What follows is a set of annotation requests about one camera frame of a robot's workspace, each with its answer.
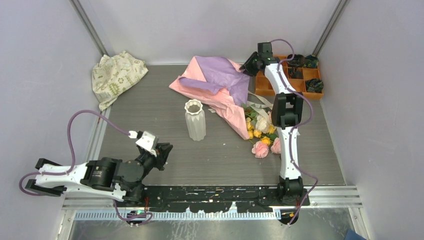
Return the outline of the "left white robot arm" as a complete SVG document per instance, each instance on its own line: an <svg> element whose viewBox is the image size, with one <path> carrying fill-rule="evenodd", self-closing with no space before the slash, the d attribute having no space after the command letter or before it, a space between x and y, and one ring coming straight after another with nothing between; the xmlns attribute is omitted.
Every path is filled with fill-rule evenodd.
<svg viewBox="0 0 424 240"><path fill-rule="evenodd" d="M40 196L60 197L68 193L82 193L138 207L147 198L143 179L154 168L164 170L172 149L173 145L169 142L158 143L156 154L140 147L139 156L133 160L103 157L75 165L70 173L66 173L67 166L40 158L36 164L38 171L35 178L29 179L24 188Z"/></svg>

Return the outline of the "pink flower bouquet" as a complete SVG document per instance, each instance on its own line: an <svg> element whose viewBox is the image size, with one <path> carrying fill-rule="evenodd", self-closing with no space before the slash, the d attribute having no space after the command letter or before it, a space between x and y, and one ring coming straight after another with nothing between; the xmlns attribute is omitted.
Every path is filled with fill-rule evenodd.
<svg viewBox="0 0 424 240"><path fill-rule="evenodd" d="M262 159L281 153L280 139L270 114L254 106L257 116L246 116L250 77L225 57L195 55L169 88L212 108L244 140L257 138L251 152Z"/></svg>

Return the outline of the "cream printed ribbon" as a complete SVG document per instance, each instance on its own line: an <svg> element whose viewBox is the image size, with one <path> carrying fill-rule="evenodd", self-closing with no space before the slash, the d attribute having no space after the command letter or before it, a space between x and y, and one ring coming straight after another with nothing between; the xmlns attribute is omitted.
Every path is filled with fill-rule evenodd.
<svg viewBox="0 0 424 240"><path fill-rule="evenodd" d="M215 109L220 116L225 117L244 115L244 107L259 110L270 110L273 107L269 100L249 91L242 98L233 97L229 93L218 92L215 95L210 95L205 103Z"/></svg>

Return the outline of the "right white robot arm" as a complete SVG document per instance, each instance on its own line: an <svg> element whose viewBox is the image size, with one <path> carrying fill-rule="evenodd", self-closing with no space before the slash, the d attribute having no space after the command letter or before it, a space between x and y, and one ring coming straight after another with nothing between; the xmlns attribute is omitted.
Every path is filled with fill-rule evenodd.
<svg viewBox="0 0 424 240"><path fill-rule="evenodd" d="M298 164L297 134L302 120L303 96L284 74L282 60L274 56L272 42L260 42L240 70L251 77L262 73L275 93L271 123L276 127L281 147L281 167L276 198L283 205L301 205L307 198Z"/></svg>

